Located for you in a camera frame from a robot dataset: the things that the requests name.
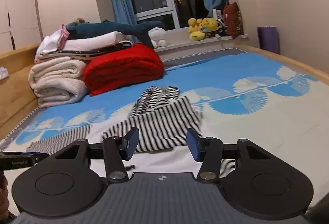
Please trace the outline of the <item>black white striped garment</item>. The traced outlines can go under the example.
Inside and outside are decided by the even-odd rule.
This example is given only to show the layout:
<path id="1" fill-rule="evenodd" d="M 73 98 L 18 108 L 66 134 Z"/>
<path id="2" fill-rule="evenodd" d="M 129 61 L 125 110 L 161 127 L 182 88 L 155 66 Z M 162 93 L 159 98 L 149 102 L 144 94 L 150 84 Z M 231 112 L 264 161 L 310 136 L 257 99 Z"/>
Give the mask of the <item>black white striped garment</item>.
<path id="1" fill-rule="evenodd" d="M 187 145 L 189 128 L 201 128 L 201 113 L 188 97 L 174 86 L 147 88 L 133 104 L 126 119 L 101 133 L 101 139 L 124 137 L 128 131 L 139 130 L 138 153 L 155 152 Z"/>

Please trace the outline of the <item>white folded clothes stack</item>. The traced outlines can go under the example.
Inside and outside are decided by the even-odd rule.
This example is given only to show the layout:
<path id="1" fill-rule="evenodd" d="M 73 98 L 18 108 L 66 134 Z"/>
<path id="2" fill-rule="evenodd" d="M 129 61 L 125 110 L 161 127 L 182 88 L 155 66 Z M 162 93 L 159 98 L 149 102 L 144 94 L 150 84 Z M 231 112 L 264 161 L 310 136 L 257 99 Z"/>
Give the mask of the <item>white folded clothes stack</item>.
<path id="1" fill-rule="evenodd" d="M 66 56 L 73 59 L 91 60 L 103 54 L 131 48 L 134 45 L 118 31 L 85 39 L 69 40 L 68 37 L 69 32 L 64 26 L 50 36 L 46 36 L 37 48 L 35 63 Z"/>

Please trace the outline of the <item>striped cloth piece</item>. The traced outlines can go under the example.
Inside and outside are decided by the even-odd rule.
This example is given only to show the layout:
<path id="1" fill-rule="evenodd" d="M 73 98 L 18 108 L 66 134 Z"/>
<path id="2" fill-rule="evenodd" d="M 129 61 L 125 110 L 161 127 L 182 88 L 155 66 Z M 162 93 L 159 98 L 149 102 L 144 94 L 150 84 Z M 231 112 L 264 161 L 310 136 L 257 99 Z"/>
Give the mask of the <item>striped cloth piece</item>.
<path id="1" fill-rule="evenodd" d="M 26 152 L 40 152 L 52 155 L 78 139 L 85 139 L 90 133 L 90 130 L 91 126 L 87 124 L 70 129 L 47 139 L 32 142 L 26 148 Z"/>

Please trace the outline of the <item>blue white patterned bedspread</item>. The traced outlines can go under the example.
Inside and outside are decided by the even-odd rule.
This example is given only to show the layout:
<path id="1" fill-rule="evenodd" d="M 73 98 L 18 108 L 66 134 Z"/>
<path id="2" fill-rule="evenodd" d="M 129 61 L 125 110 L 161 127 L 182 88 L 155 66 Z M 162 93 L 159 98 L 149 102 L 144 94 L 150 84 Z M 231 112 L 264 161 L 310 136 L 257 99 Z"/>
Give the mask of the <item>blue white patterned bedspread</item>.
<path id="1" fill-rule="evenodd" d="M 247 138 L 302 171 L 313 184 L 313 203 L 328 193 L 328 85 L 259 54 L 236 50 L 174 66 L 156 81 L 70 105 L 30 109 L 1 148 L 23 152 L 33 142 L 79 127 L 90 129 L 90 142 L 100 142 L 122 129 L 133 104 L 153 86 L 177 87 L 201 116 L 203 136 L 225 143 Z"/>

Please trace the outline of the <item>red folded blanket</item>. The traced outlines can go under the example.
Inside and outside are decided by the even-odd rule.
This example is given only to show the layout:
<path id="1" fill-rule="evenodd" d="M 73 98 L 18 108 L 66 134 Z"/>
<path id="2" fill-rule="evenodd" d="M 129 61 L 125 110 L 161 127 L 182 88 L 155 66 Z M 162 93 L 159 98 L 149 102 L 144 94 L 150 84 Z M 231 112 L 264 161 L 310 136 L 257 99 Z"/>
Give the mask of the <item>red folded blanket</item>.
<path id="1" fill-rule="evenodd" d="M 131 48 L 101 55 L 85 67 L 83 81 L 91 96 L 163 77 L 164 64 L 152 48 L 136 43 Z"/>

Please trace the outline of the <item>cream folded blanket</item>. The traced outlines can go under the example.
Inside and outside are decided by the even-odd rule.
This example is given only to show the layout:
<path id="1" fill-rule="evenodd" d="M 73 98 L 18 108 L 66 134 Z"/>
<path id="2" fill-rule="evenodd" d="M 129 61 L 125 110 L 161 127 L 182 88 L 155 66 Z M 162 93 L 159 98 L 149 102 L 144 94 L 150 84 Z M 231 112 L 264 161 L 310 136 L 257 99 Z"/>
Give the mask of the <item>cream folded blanket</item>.
<path id="1" fill-rule="evenodd" d="M 86 63 L 71 57 L 59 57 L 31 67 L 28 83 L 38 106 L 47 108 L 80 101 L 88 89 L 82 80 Z"/>

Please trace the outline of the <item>white round plush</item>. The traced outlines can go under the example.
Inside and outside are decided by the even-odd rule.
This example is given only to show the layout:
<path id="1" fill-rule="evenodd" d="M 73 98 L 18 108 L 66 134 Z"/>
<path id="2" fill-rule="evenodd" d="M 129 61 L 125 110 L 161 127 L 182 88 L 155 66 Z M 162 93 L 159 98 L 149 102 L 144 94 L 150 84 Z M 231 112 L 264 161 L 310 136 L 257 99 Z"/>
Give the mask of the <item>white round plush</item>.
<path id="1" fill-rule="evenodd" d="M 148 31 L 148 35 L 154 49 L 167 46 L 166 31 L 163 28 L 155 27 Z"/>

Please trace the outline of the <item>yellow plush toy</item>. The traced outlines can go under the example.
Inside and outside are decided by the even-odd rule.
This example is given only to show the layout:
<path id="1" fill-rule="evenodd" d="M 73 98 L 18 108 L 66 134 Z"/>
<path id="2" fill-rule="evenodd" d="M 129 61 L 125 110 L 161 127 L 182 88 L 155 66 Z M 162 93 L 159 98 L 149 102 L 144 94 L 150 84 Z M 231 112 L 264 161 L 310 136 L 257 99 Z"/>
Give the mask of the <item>yellow plush toy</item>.
<path id="1" fill-rule="evenodd" d="M 188 20 L 189 39 L 197 42 L 206 38 L 216 37 L 220 39 L 226 35 L 227 25 L 222 19 L 215 18 L 190 18 Z"/>

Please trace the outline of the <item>blue shark plush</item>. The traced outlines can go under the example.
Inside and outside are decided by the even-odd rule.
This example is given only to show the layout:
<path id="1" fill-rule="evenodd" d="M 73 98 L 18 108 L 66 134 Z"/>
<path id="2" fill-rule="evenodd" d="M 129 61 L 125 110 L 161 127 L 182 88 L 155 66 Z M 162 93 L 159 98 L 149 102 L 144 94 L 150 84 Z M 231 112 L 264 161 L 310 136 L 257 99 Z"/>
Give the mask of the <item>blue shark plush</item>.
<path id="1" fill-rule="evenodd" d="M 100 23 L 76 23 L 71 22 L 66 25 L 70 39 L 87 39 L 102 36 L 110 32 L 120 32 L 124 35 L 134 36 L 145 46 L 153 48 L 148 32 L 153 28 L 162 28 L 159 21 L 147 21 L 136 25 L 110 22 L 105 20 Z"/>

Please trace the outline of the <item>purple bin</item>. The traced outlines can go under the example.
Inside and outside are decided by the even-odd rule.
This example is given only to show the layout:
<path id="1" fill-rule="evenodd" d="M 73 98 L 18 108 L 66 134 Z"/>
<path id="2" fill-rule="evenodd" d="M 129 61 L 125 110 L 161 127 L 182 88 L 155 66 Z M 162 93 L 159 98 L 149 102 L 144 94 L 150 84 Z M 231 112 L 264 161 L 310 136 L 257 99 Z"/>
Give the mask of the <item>purple bin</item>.
<path id="1" fill-rule="evenodd" d="M 256 30 L 258 34 L 260 49 L 280 54 L 279 34 L 277 27 L 264 26 L 257 27 Z"/>

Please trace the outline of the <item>dark red cushion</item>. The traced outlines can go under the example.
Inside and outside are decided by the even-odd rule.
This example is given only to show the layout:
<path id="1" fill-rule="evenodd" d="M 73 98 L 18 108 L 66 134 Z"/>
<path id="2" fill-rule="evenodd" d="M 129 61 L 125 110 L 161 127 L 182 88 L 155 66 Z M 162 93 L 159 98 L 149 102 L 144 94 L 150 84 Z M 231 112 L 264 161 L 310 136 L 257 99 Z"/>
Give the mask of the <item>dark red cushion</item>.
<path id="1" fill-rule="evenodd" d="M 244 34 L 241 11 L 236 2 L 224 7 L 223 20 L 227 26 L 226 34 L 233 39 Z"/>

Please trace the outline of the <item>wooden bed frame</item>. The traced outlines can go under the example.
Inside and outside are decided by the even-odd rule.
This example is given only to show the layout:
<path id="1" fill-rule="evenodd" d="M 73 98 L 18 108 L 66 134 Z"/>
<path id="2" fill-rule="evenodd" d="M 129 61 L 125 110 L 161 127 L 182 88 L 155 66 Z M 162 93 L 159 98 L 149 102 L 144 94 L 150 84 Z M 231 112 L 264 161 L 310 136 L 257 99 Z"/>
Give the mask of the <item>wooden bed frame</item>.
<path id="1" fill-rule="evenodd" d="M 27 82 L 33 65 L 36 45 L 1 55 L 1 65 L 8 69 L 9 77 L 1 80 L 1 139 L 4 139 L 33 109 L 36 97 Z M 306 73 L 328 84 L 328 73 L 283 55 L 259 48 L 236 44 L 235 48 L 260 54 L 299 72 Z"/>

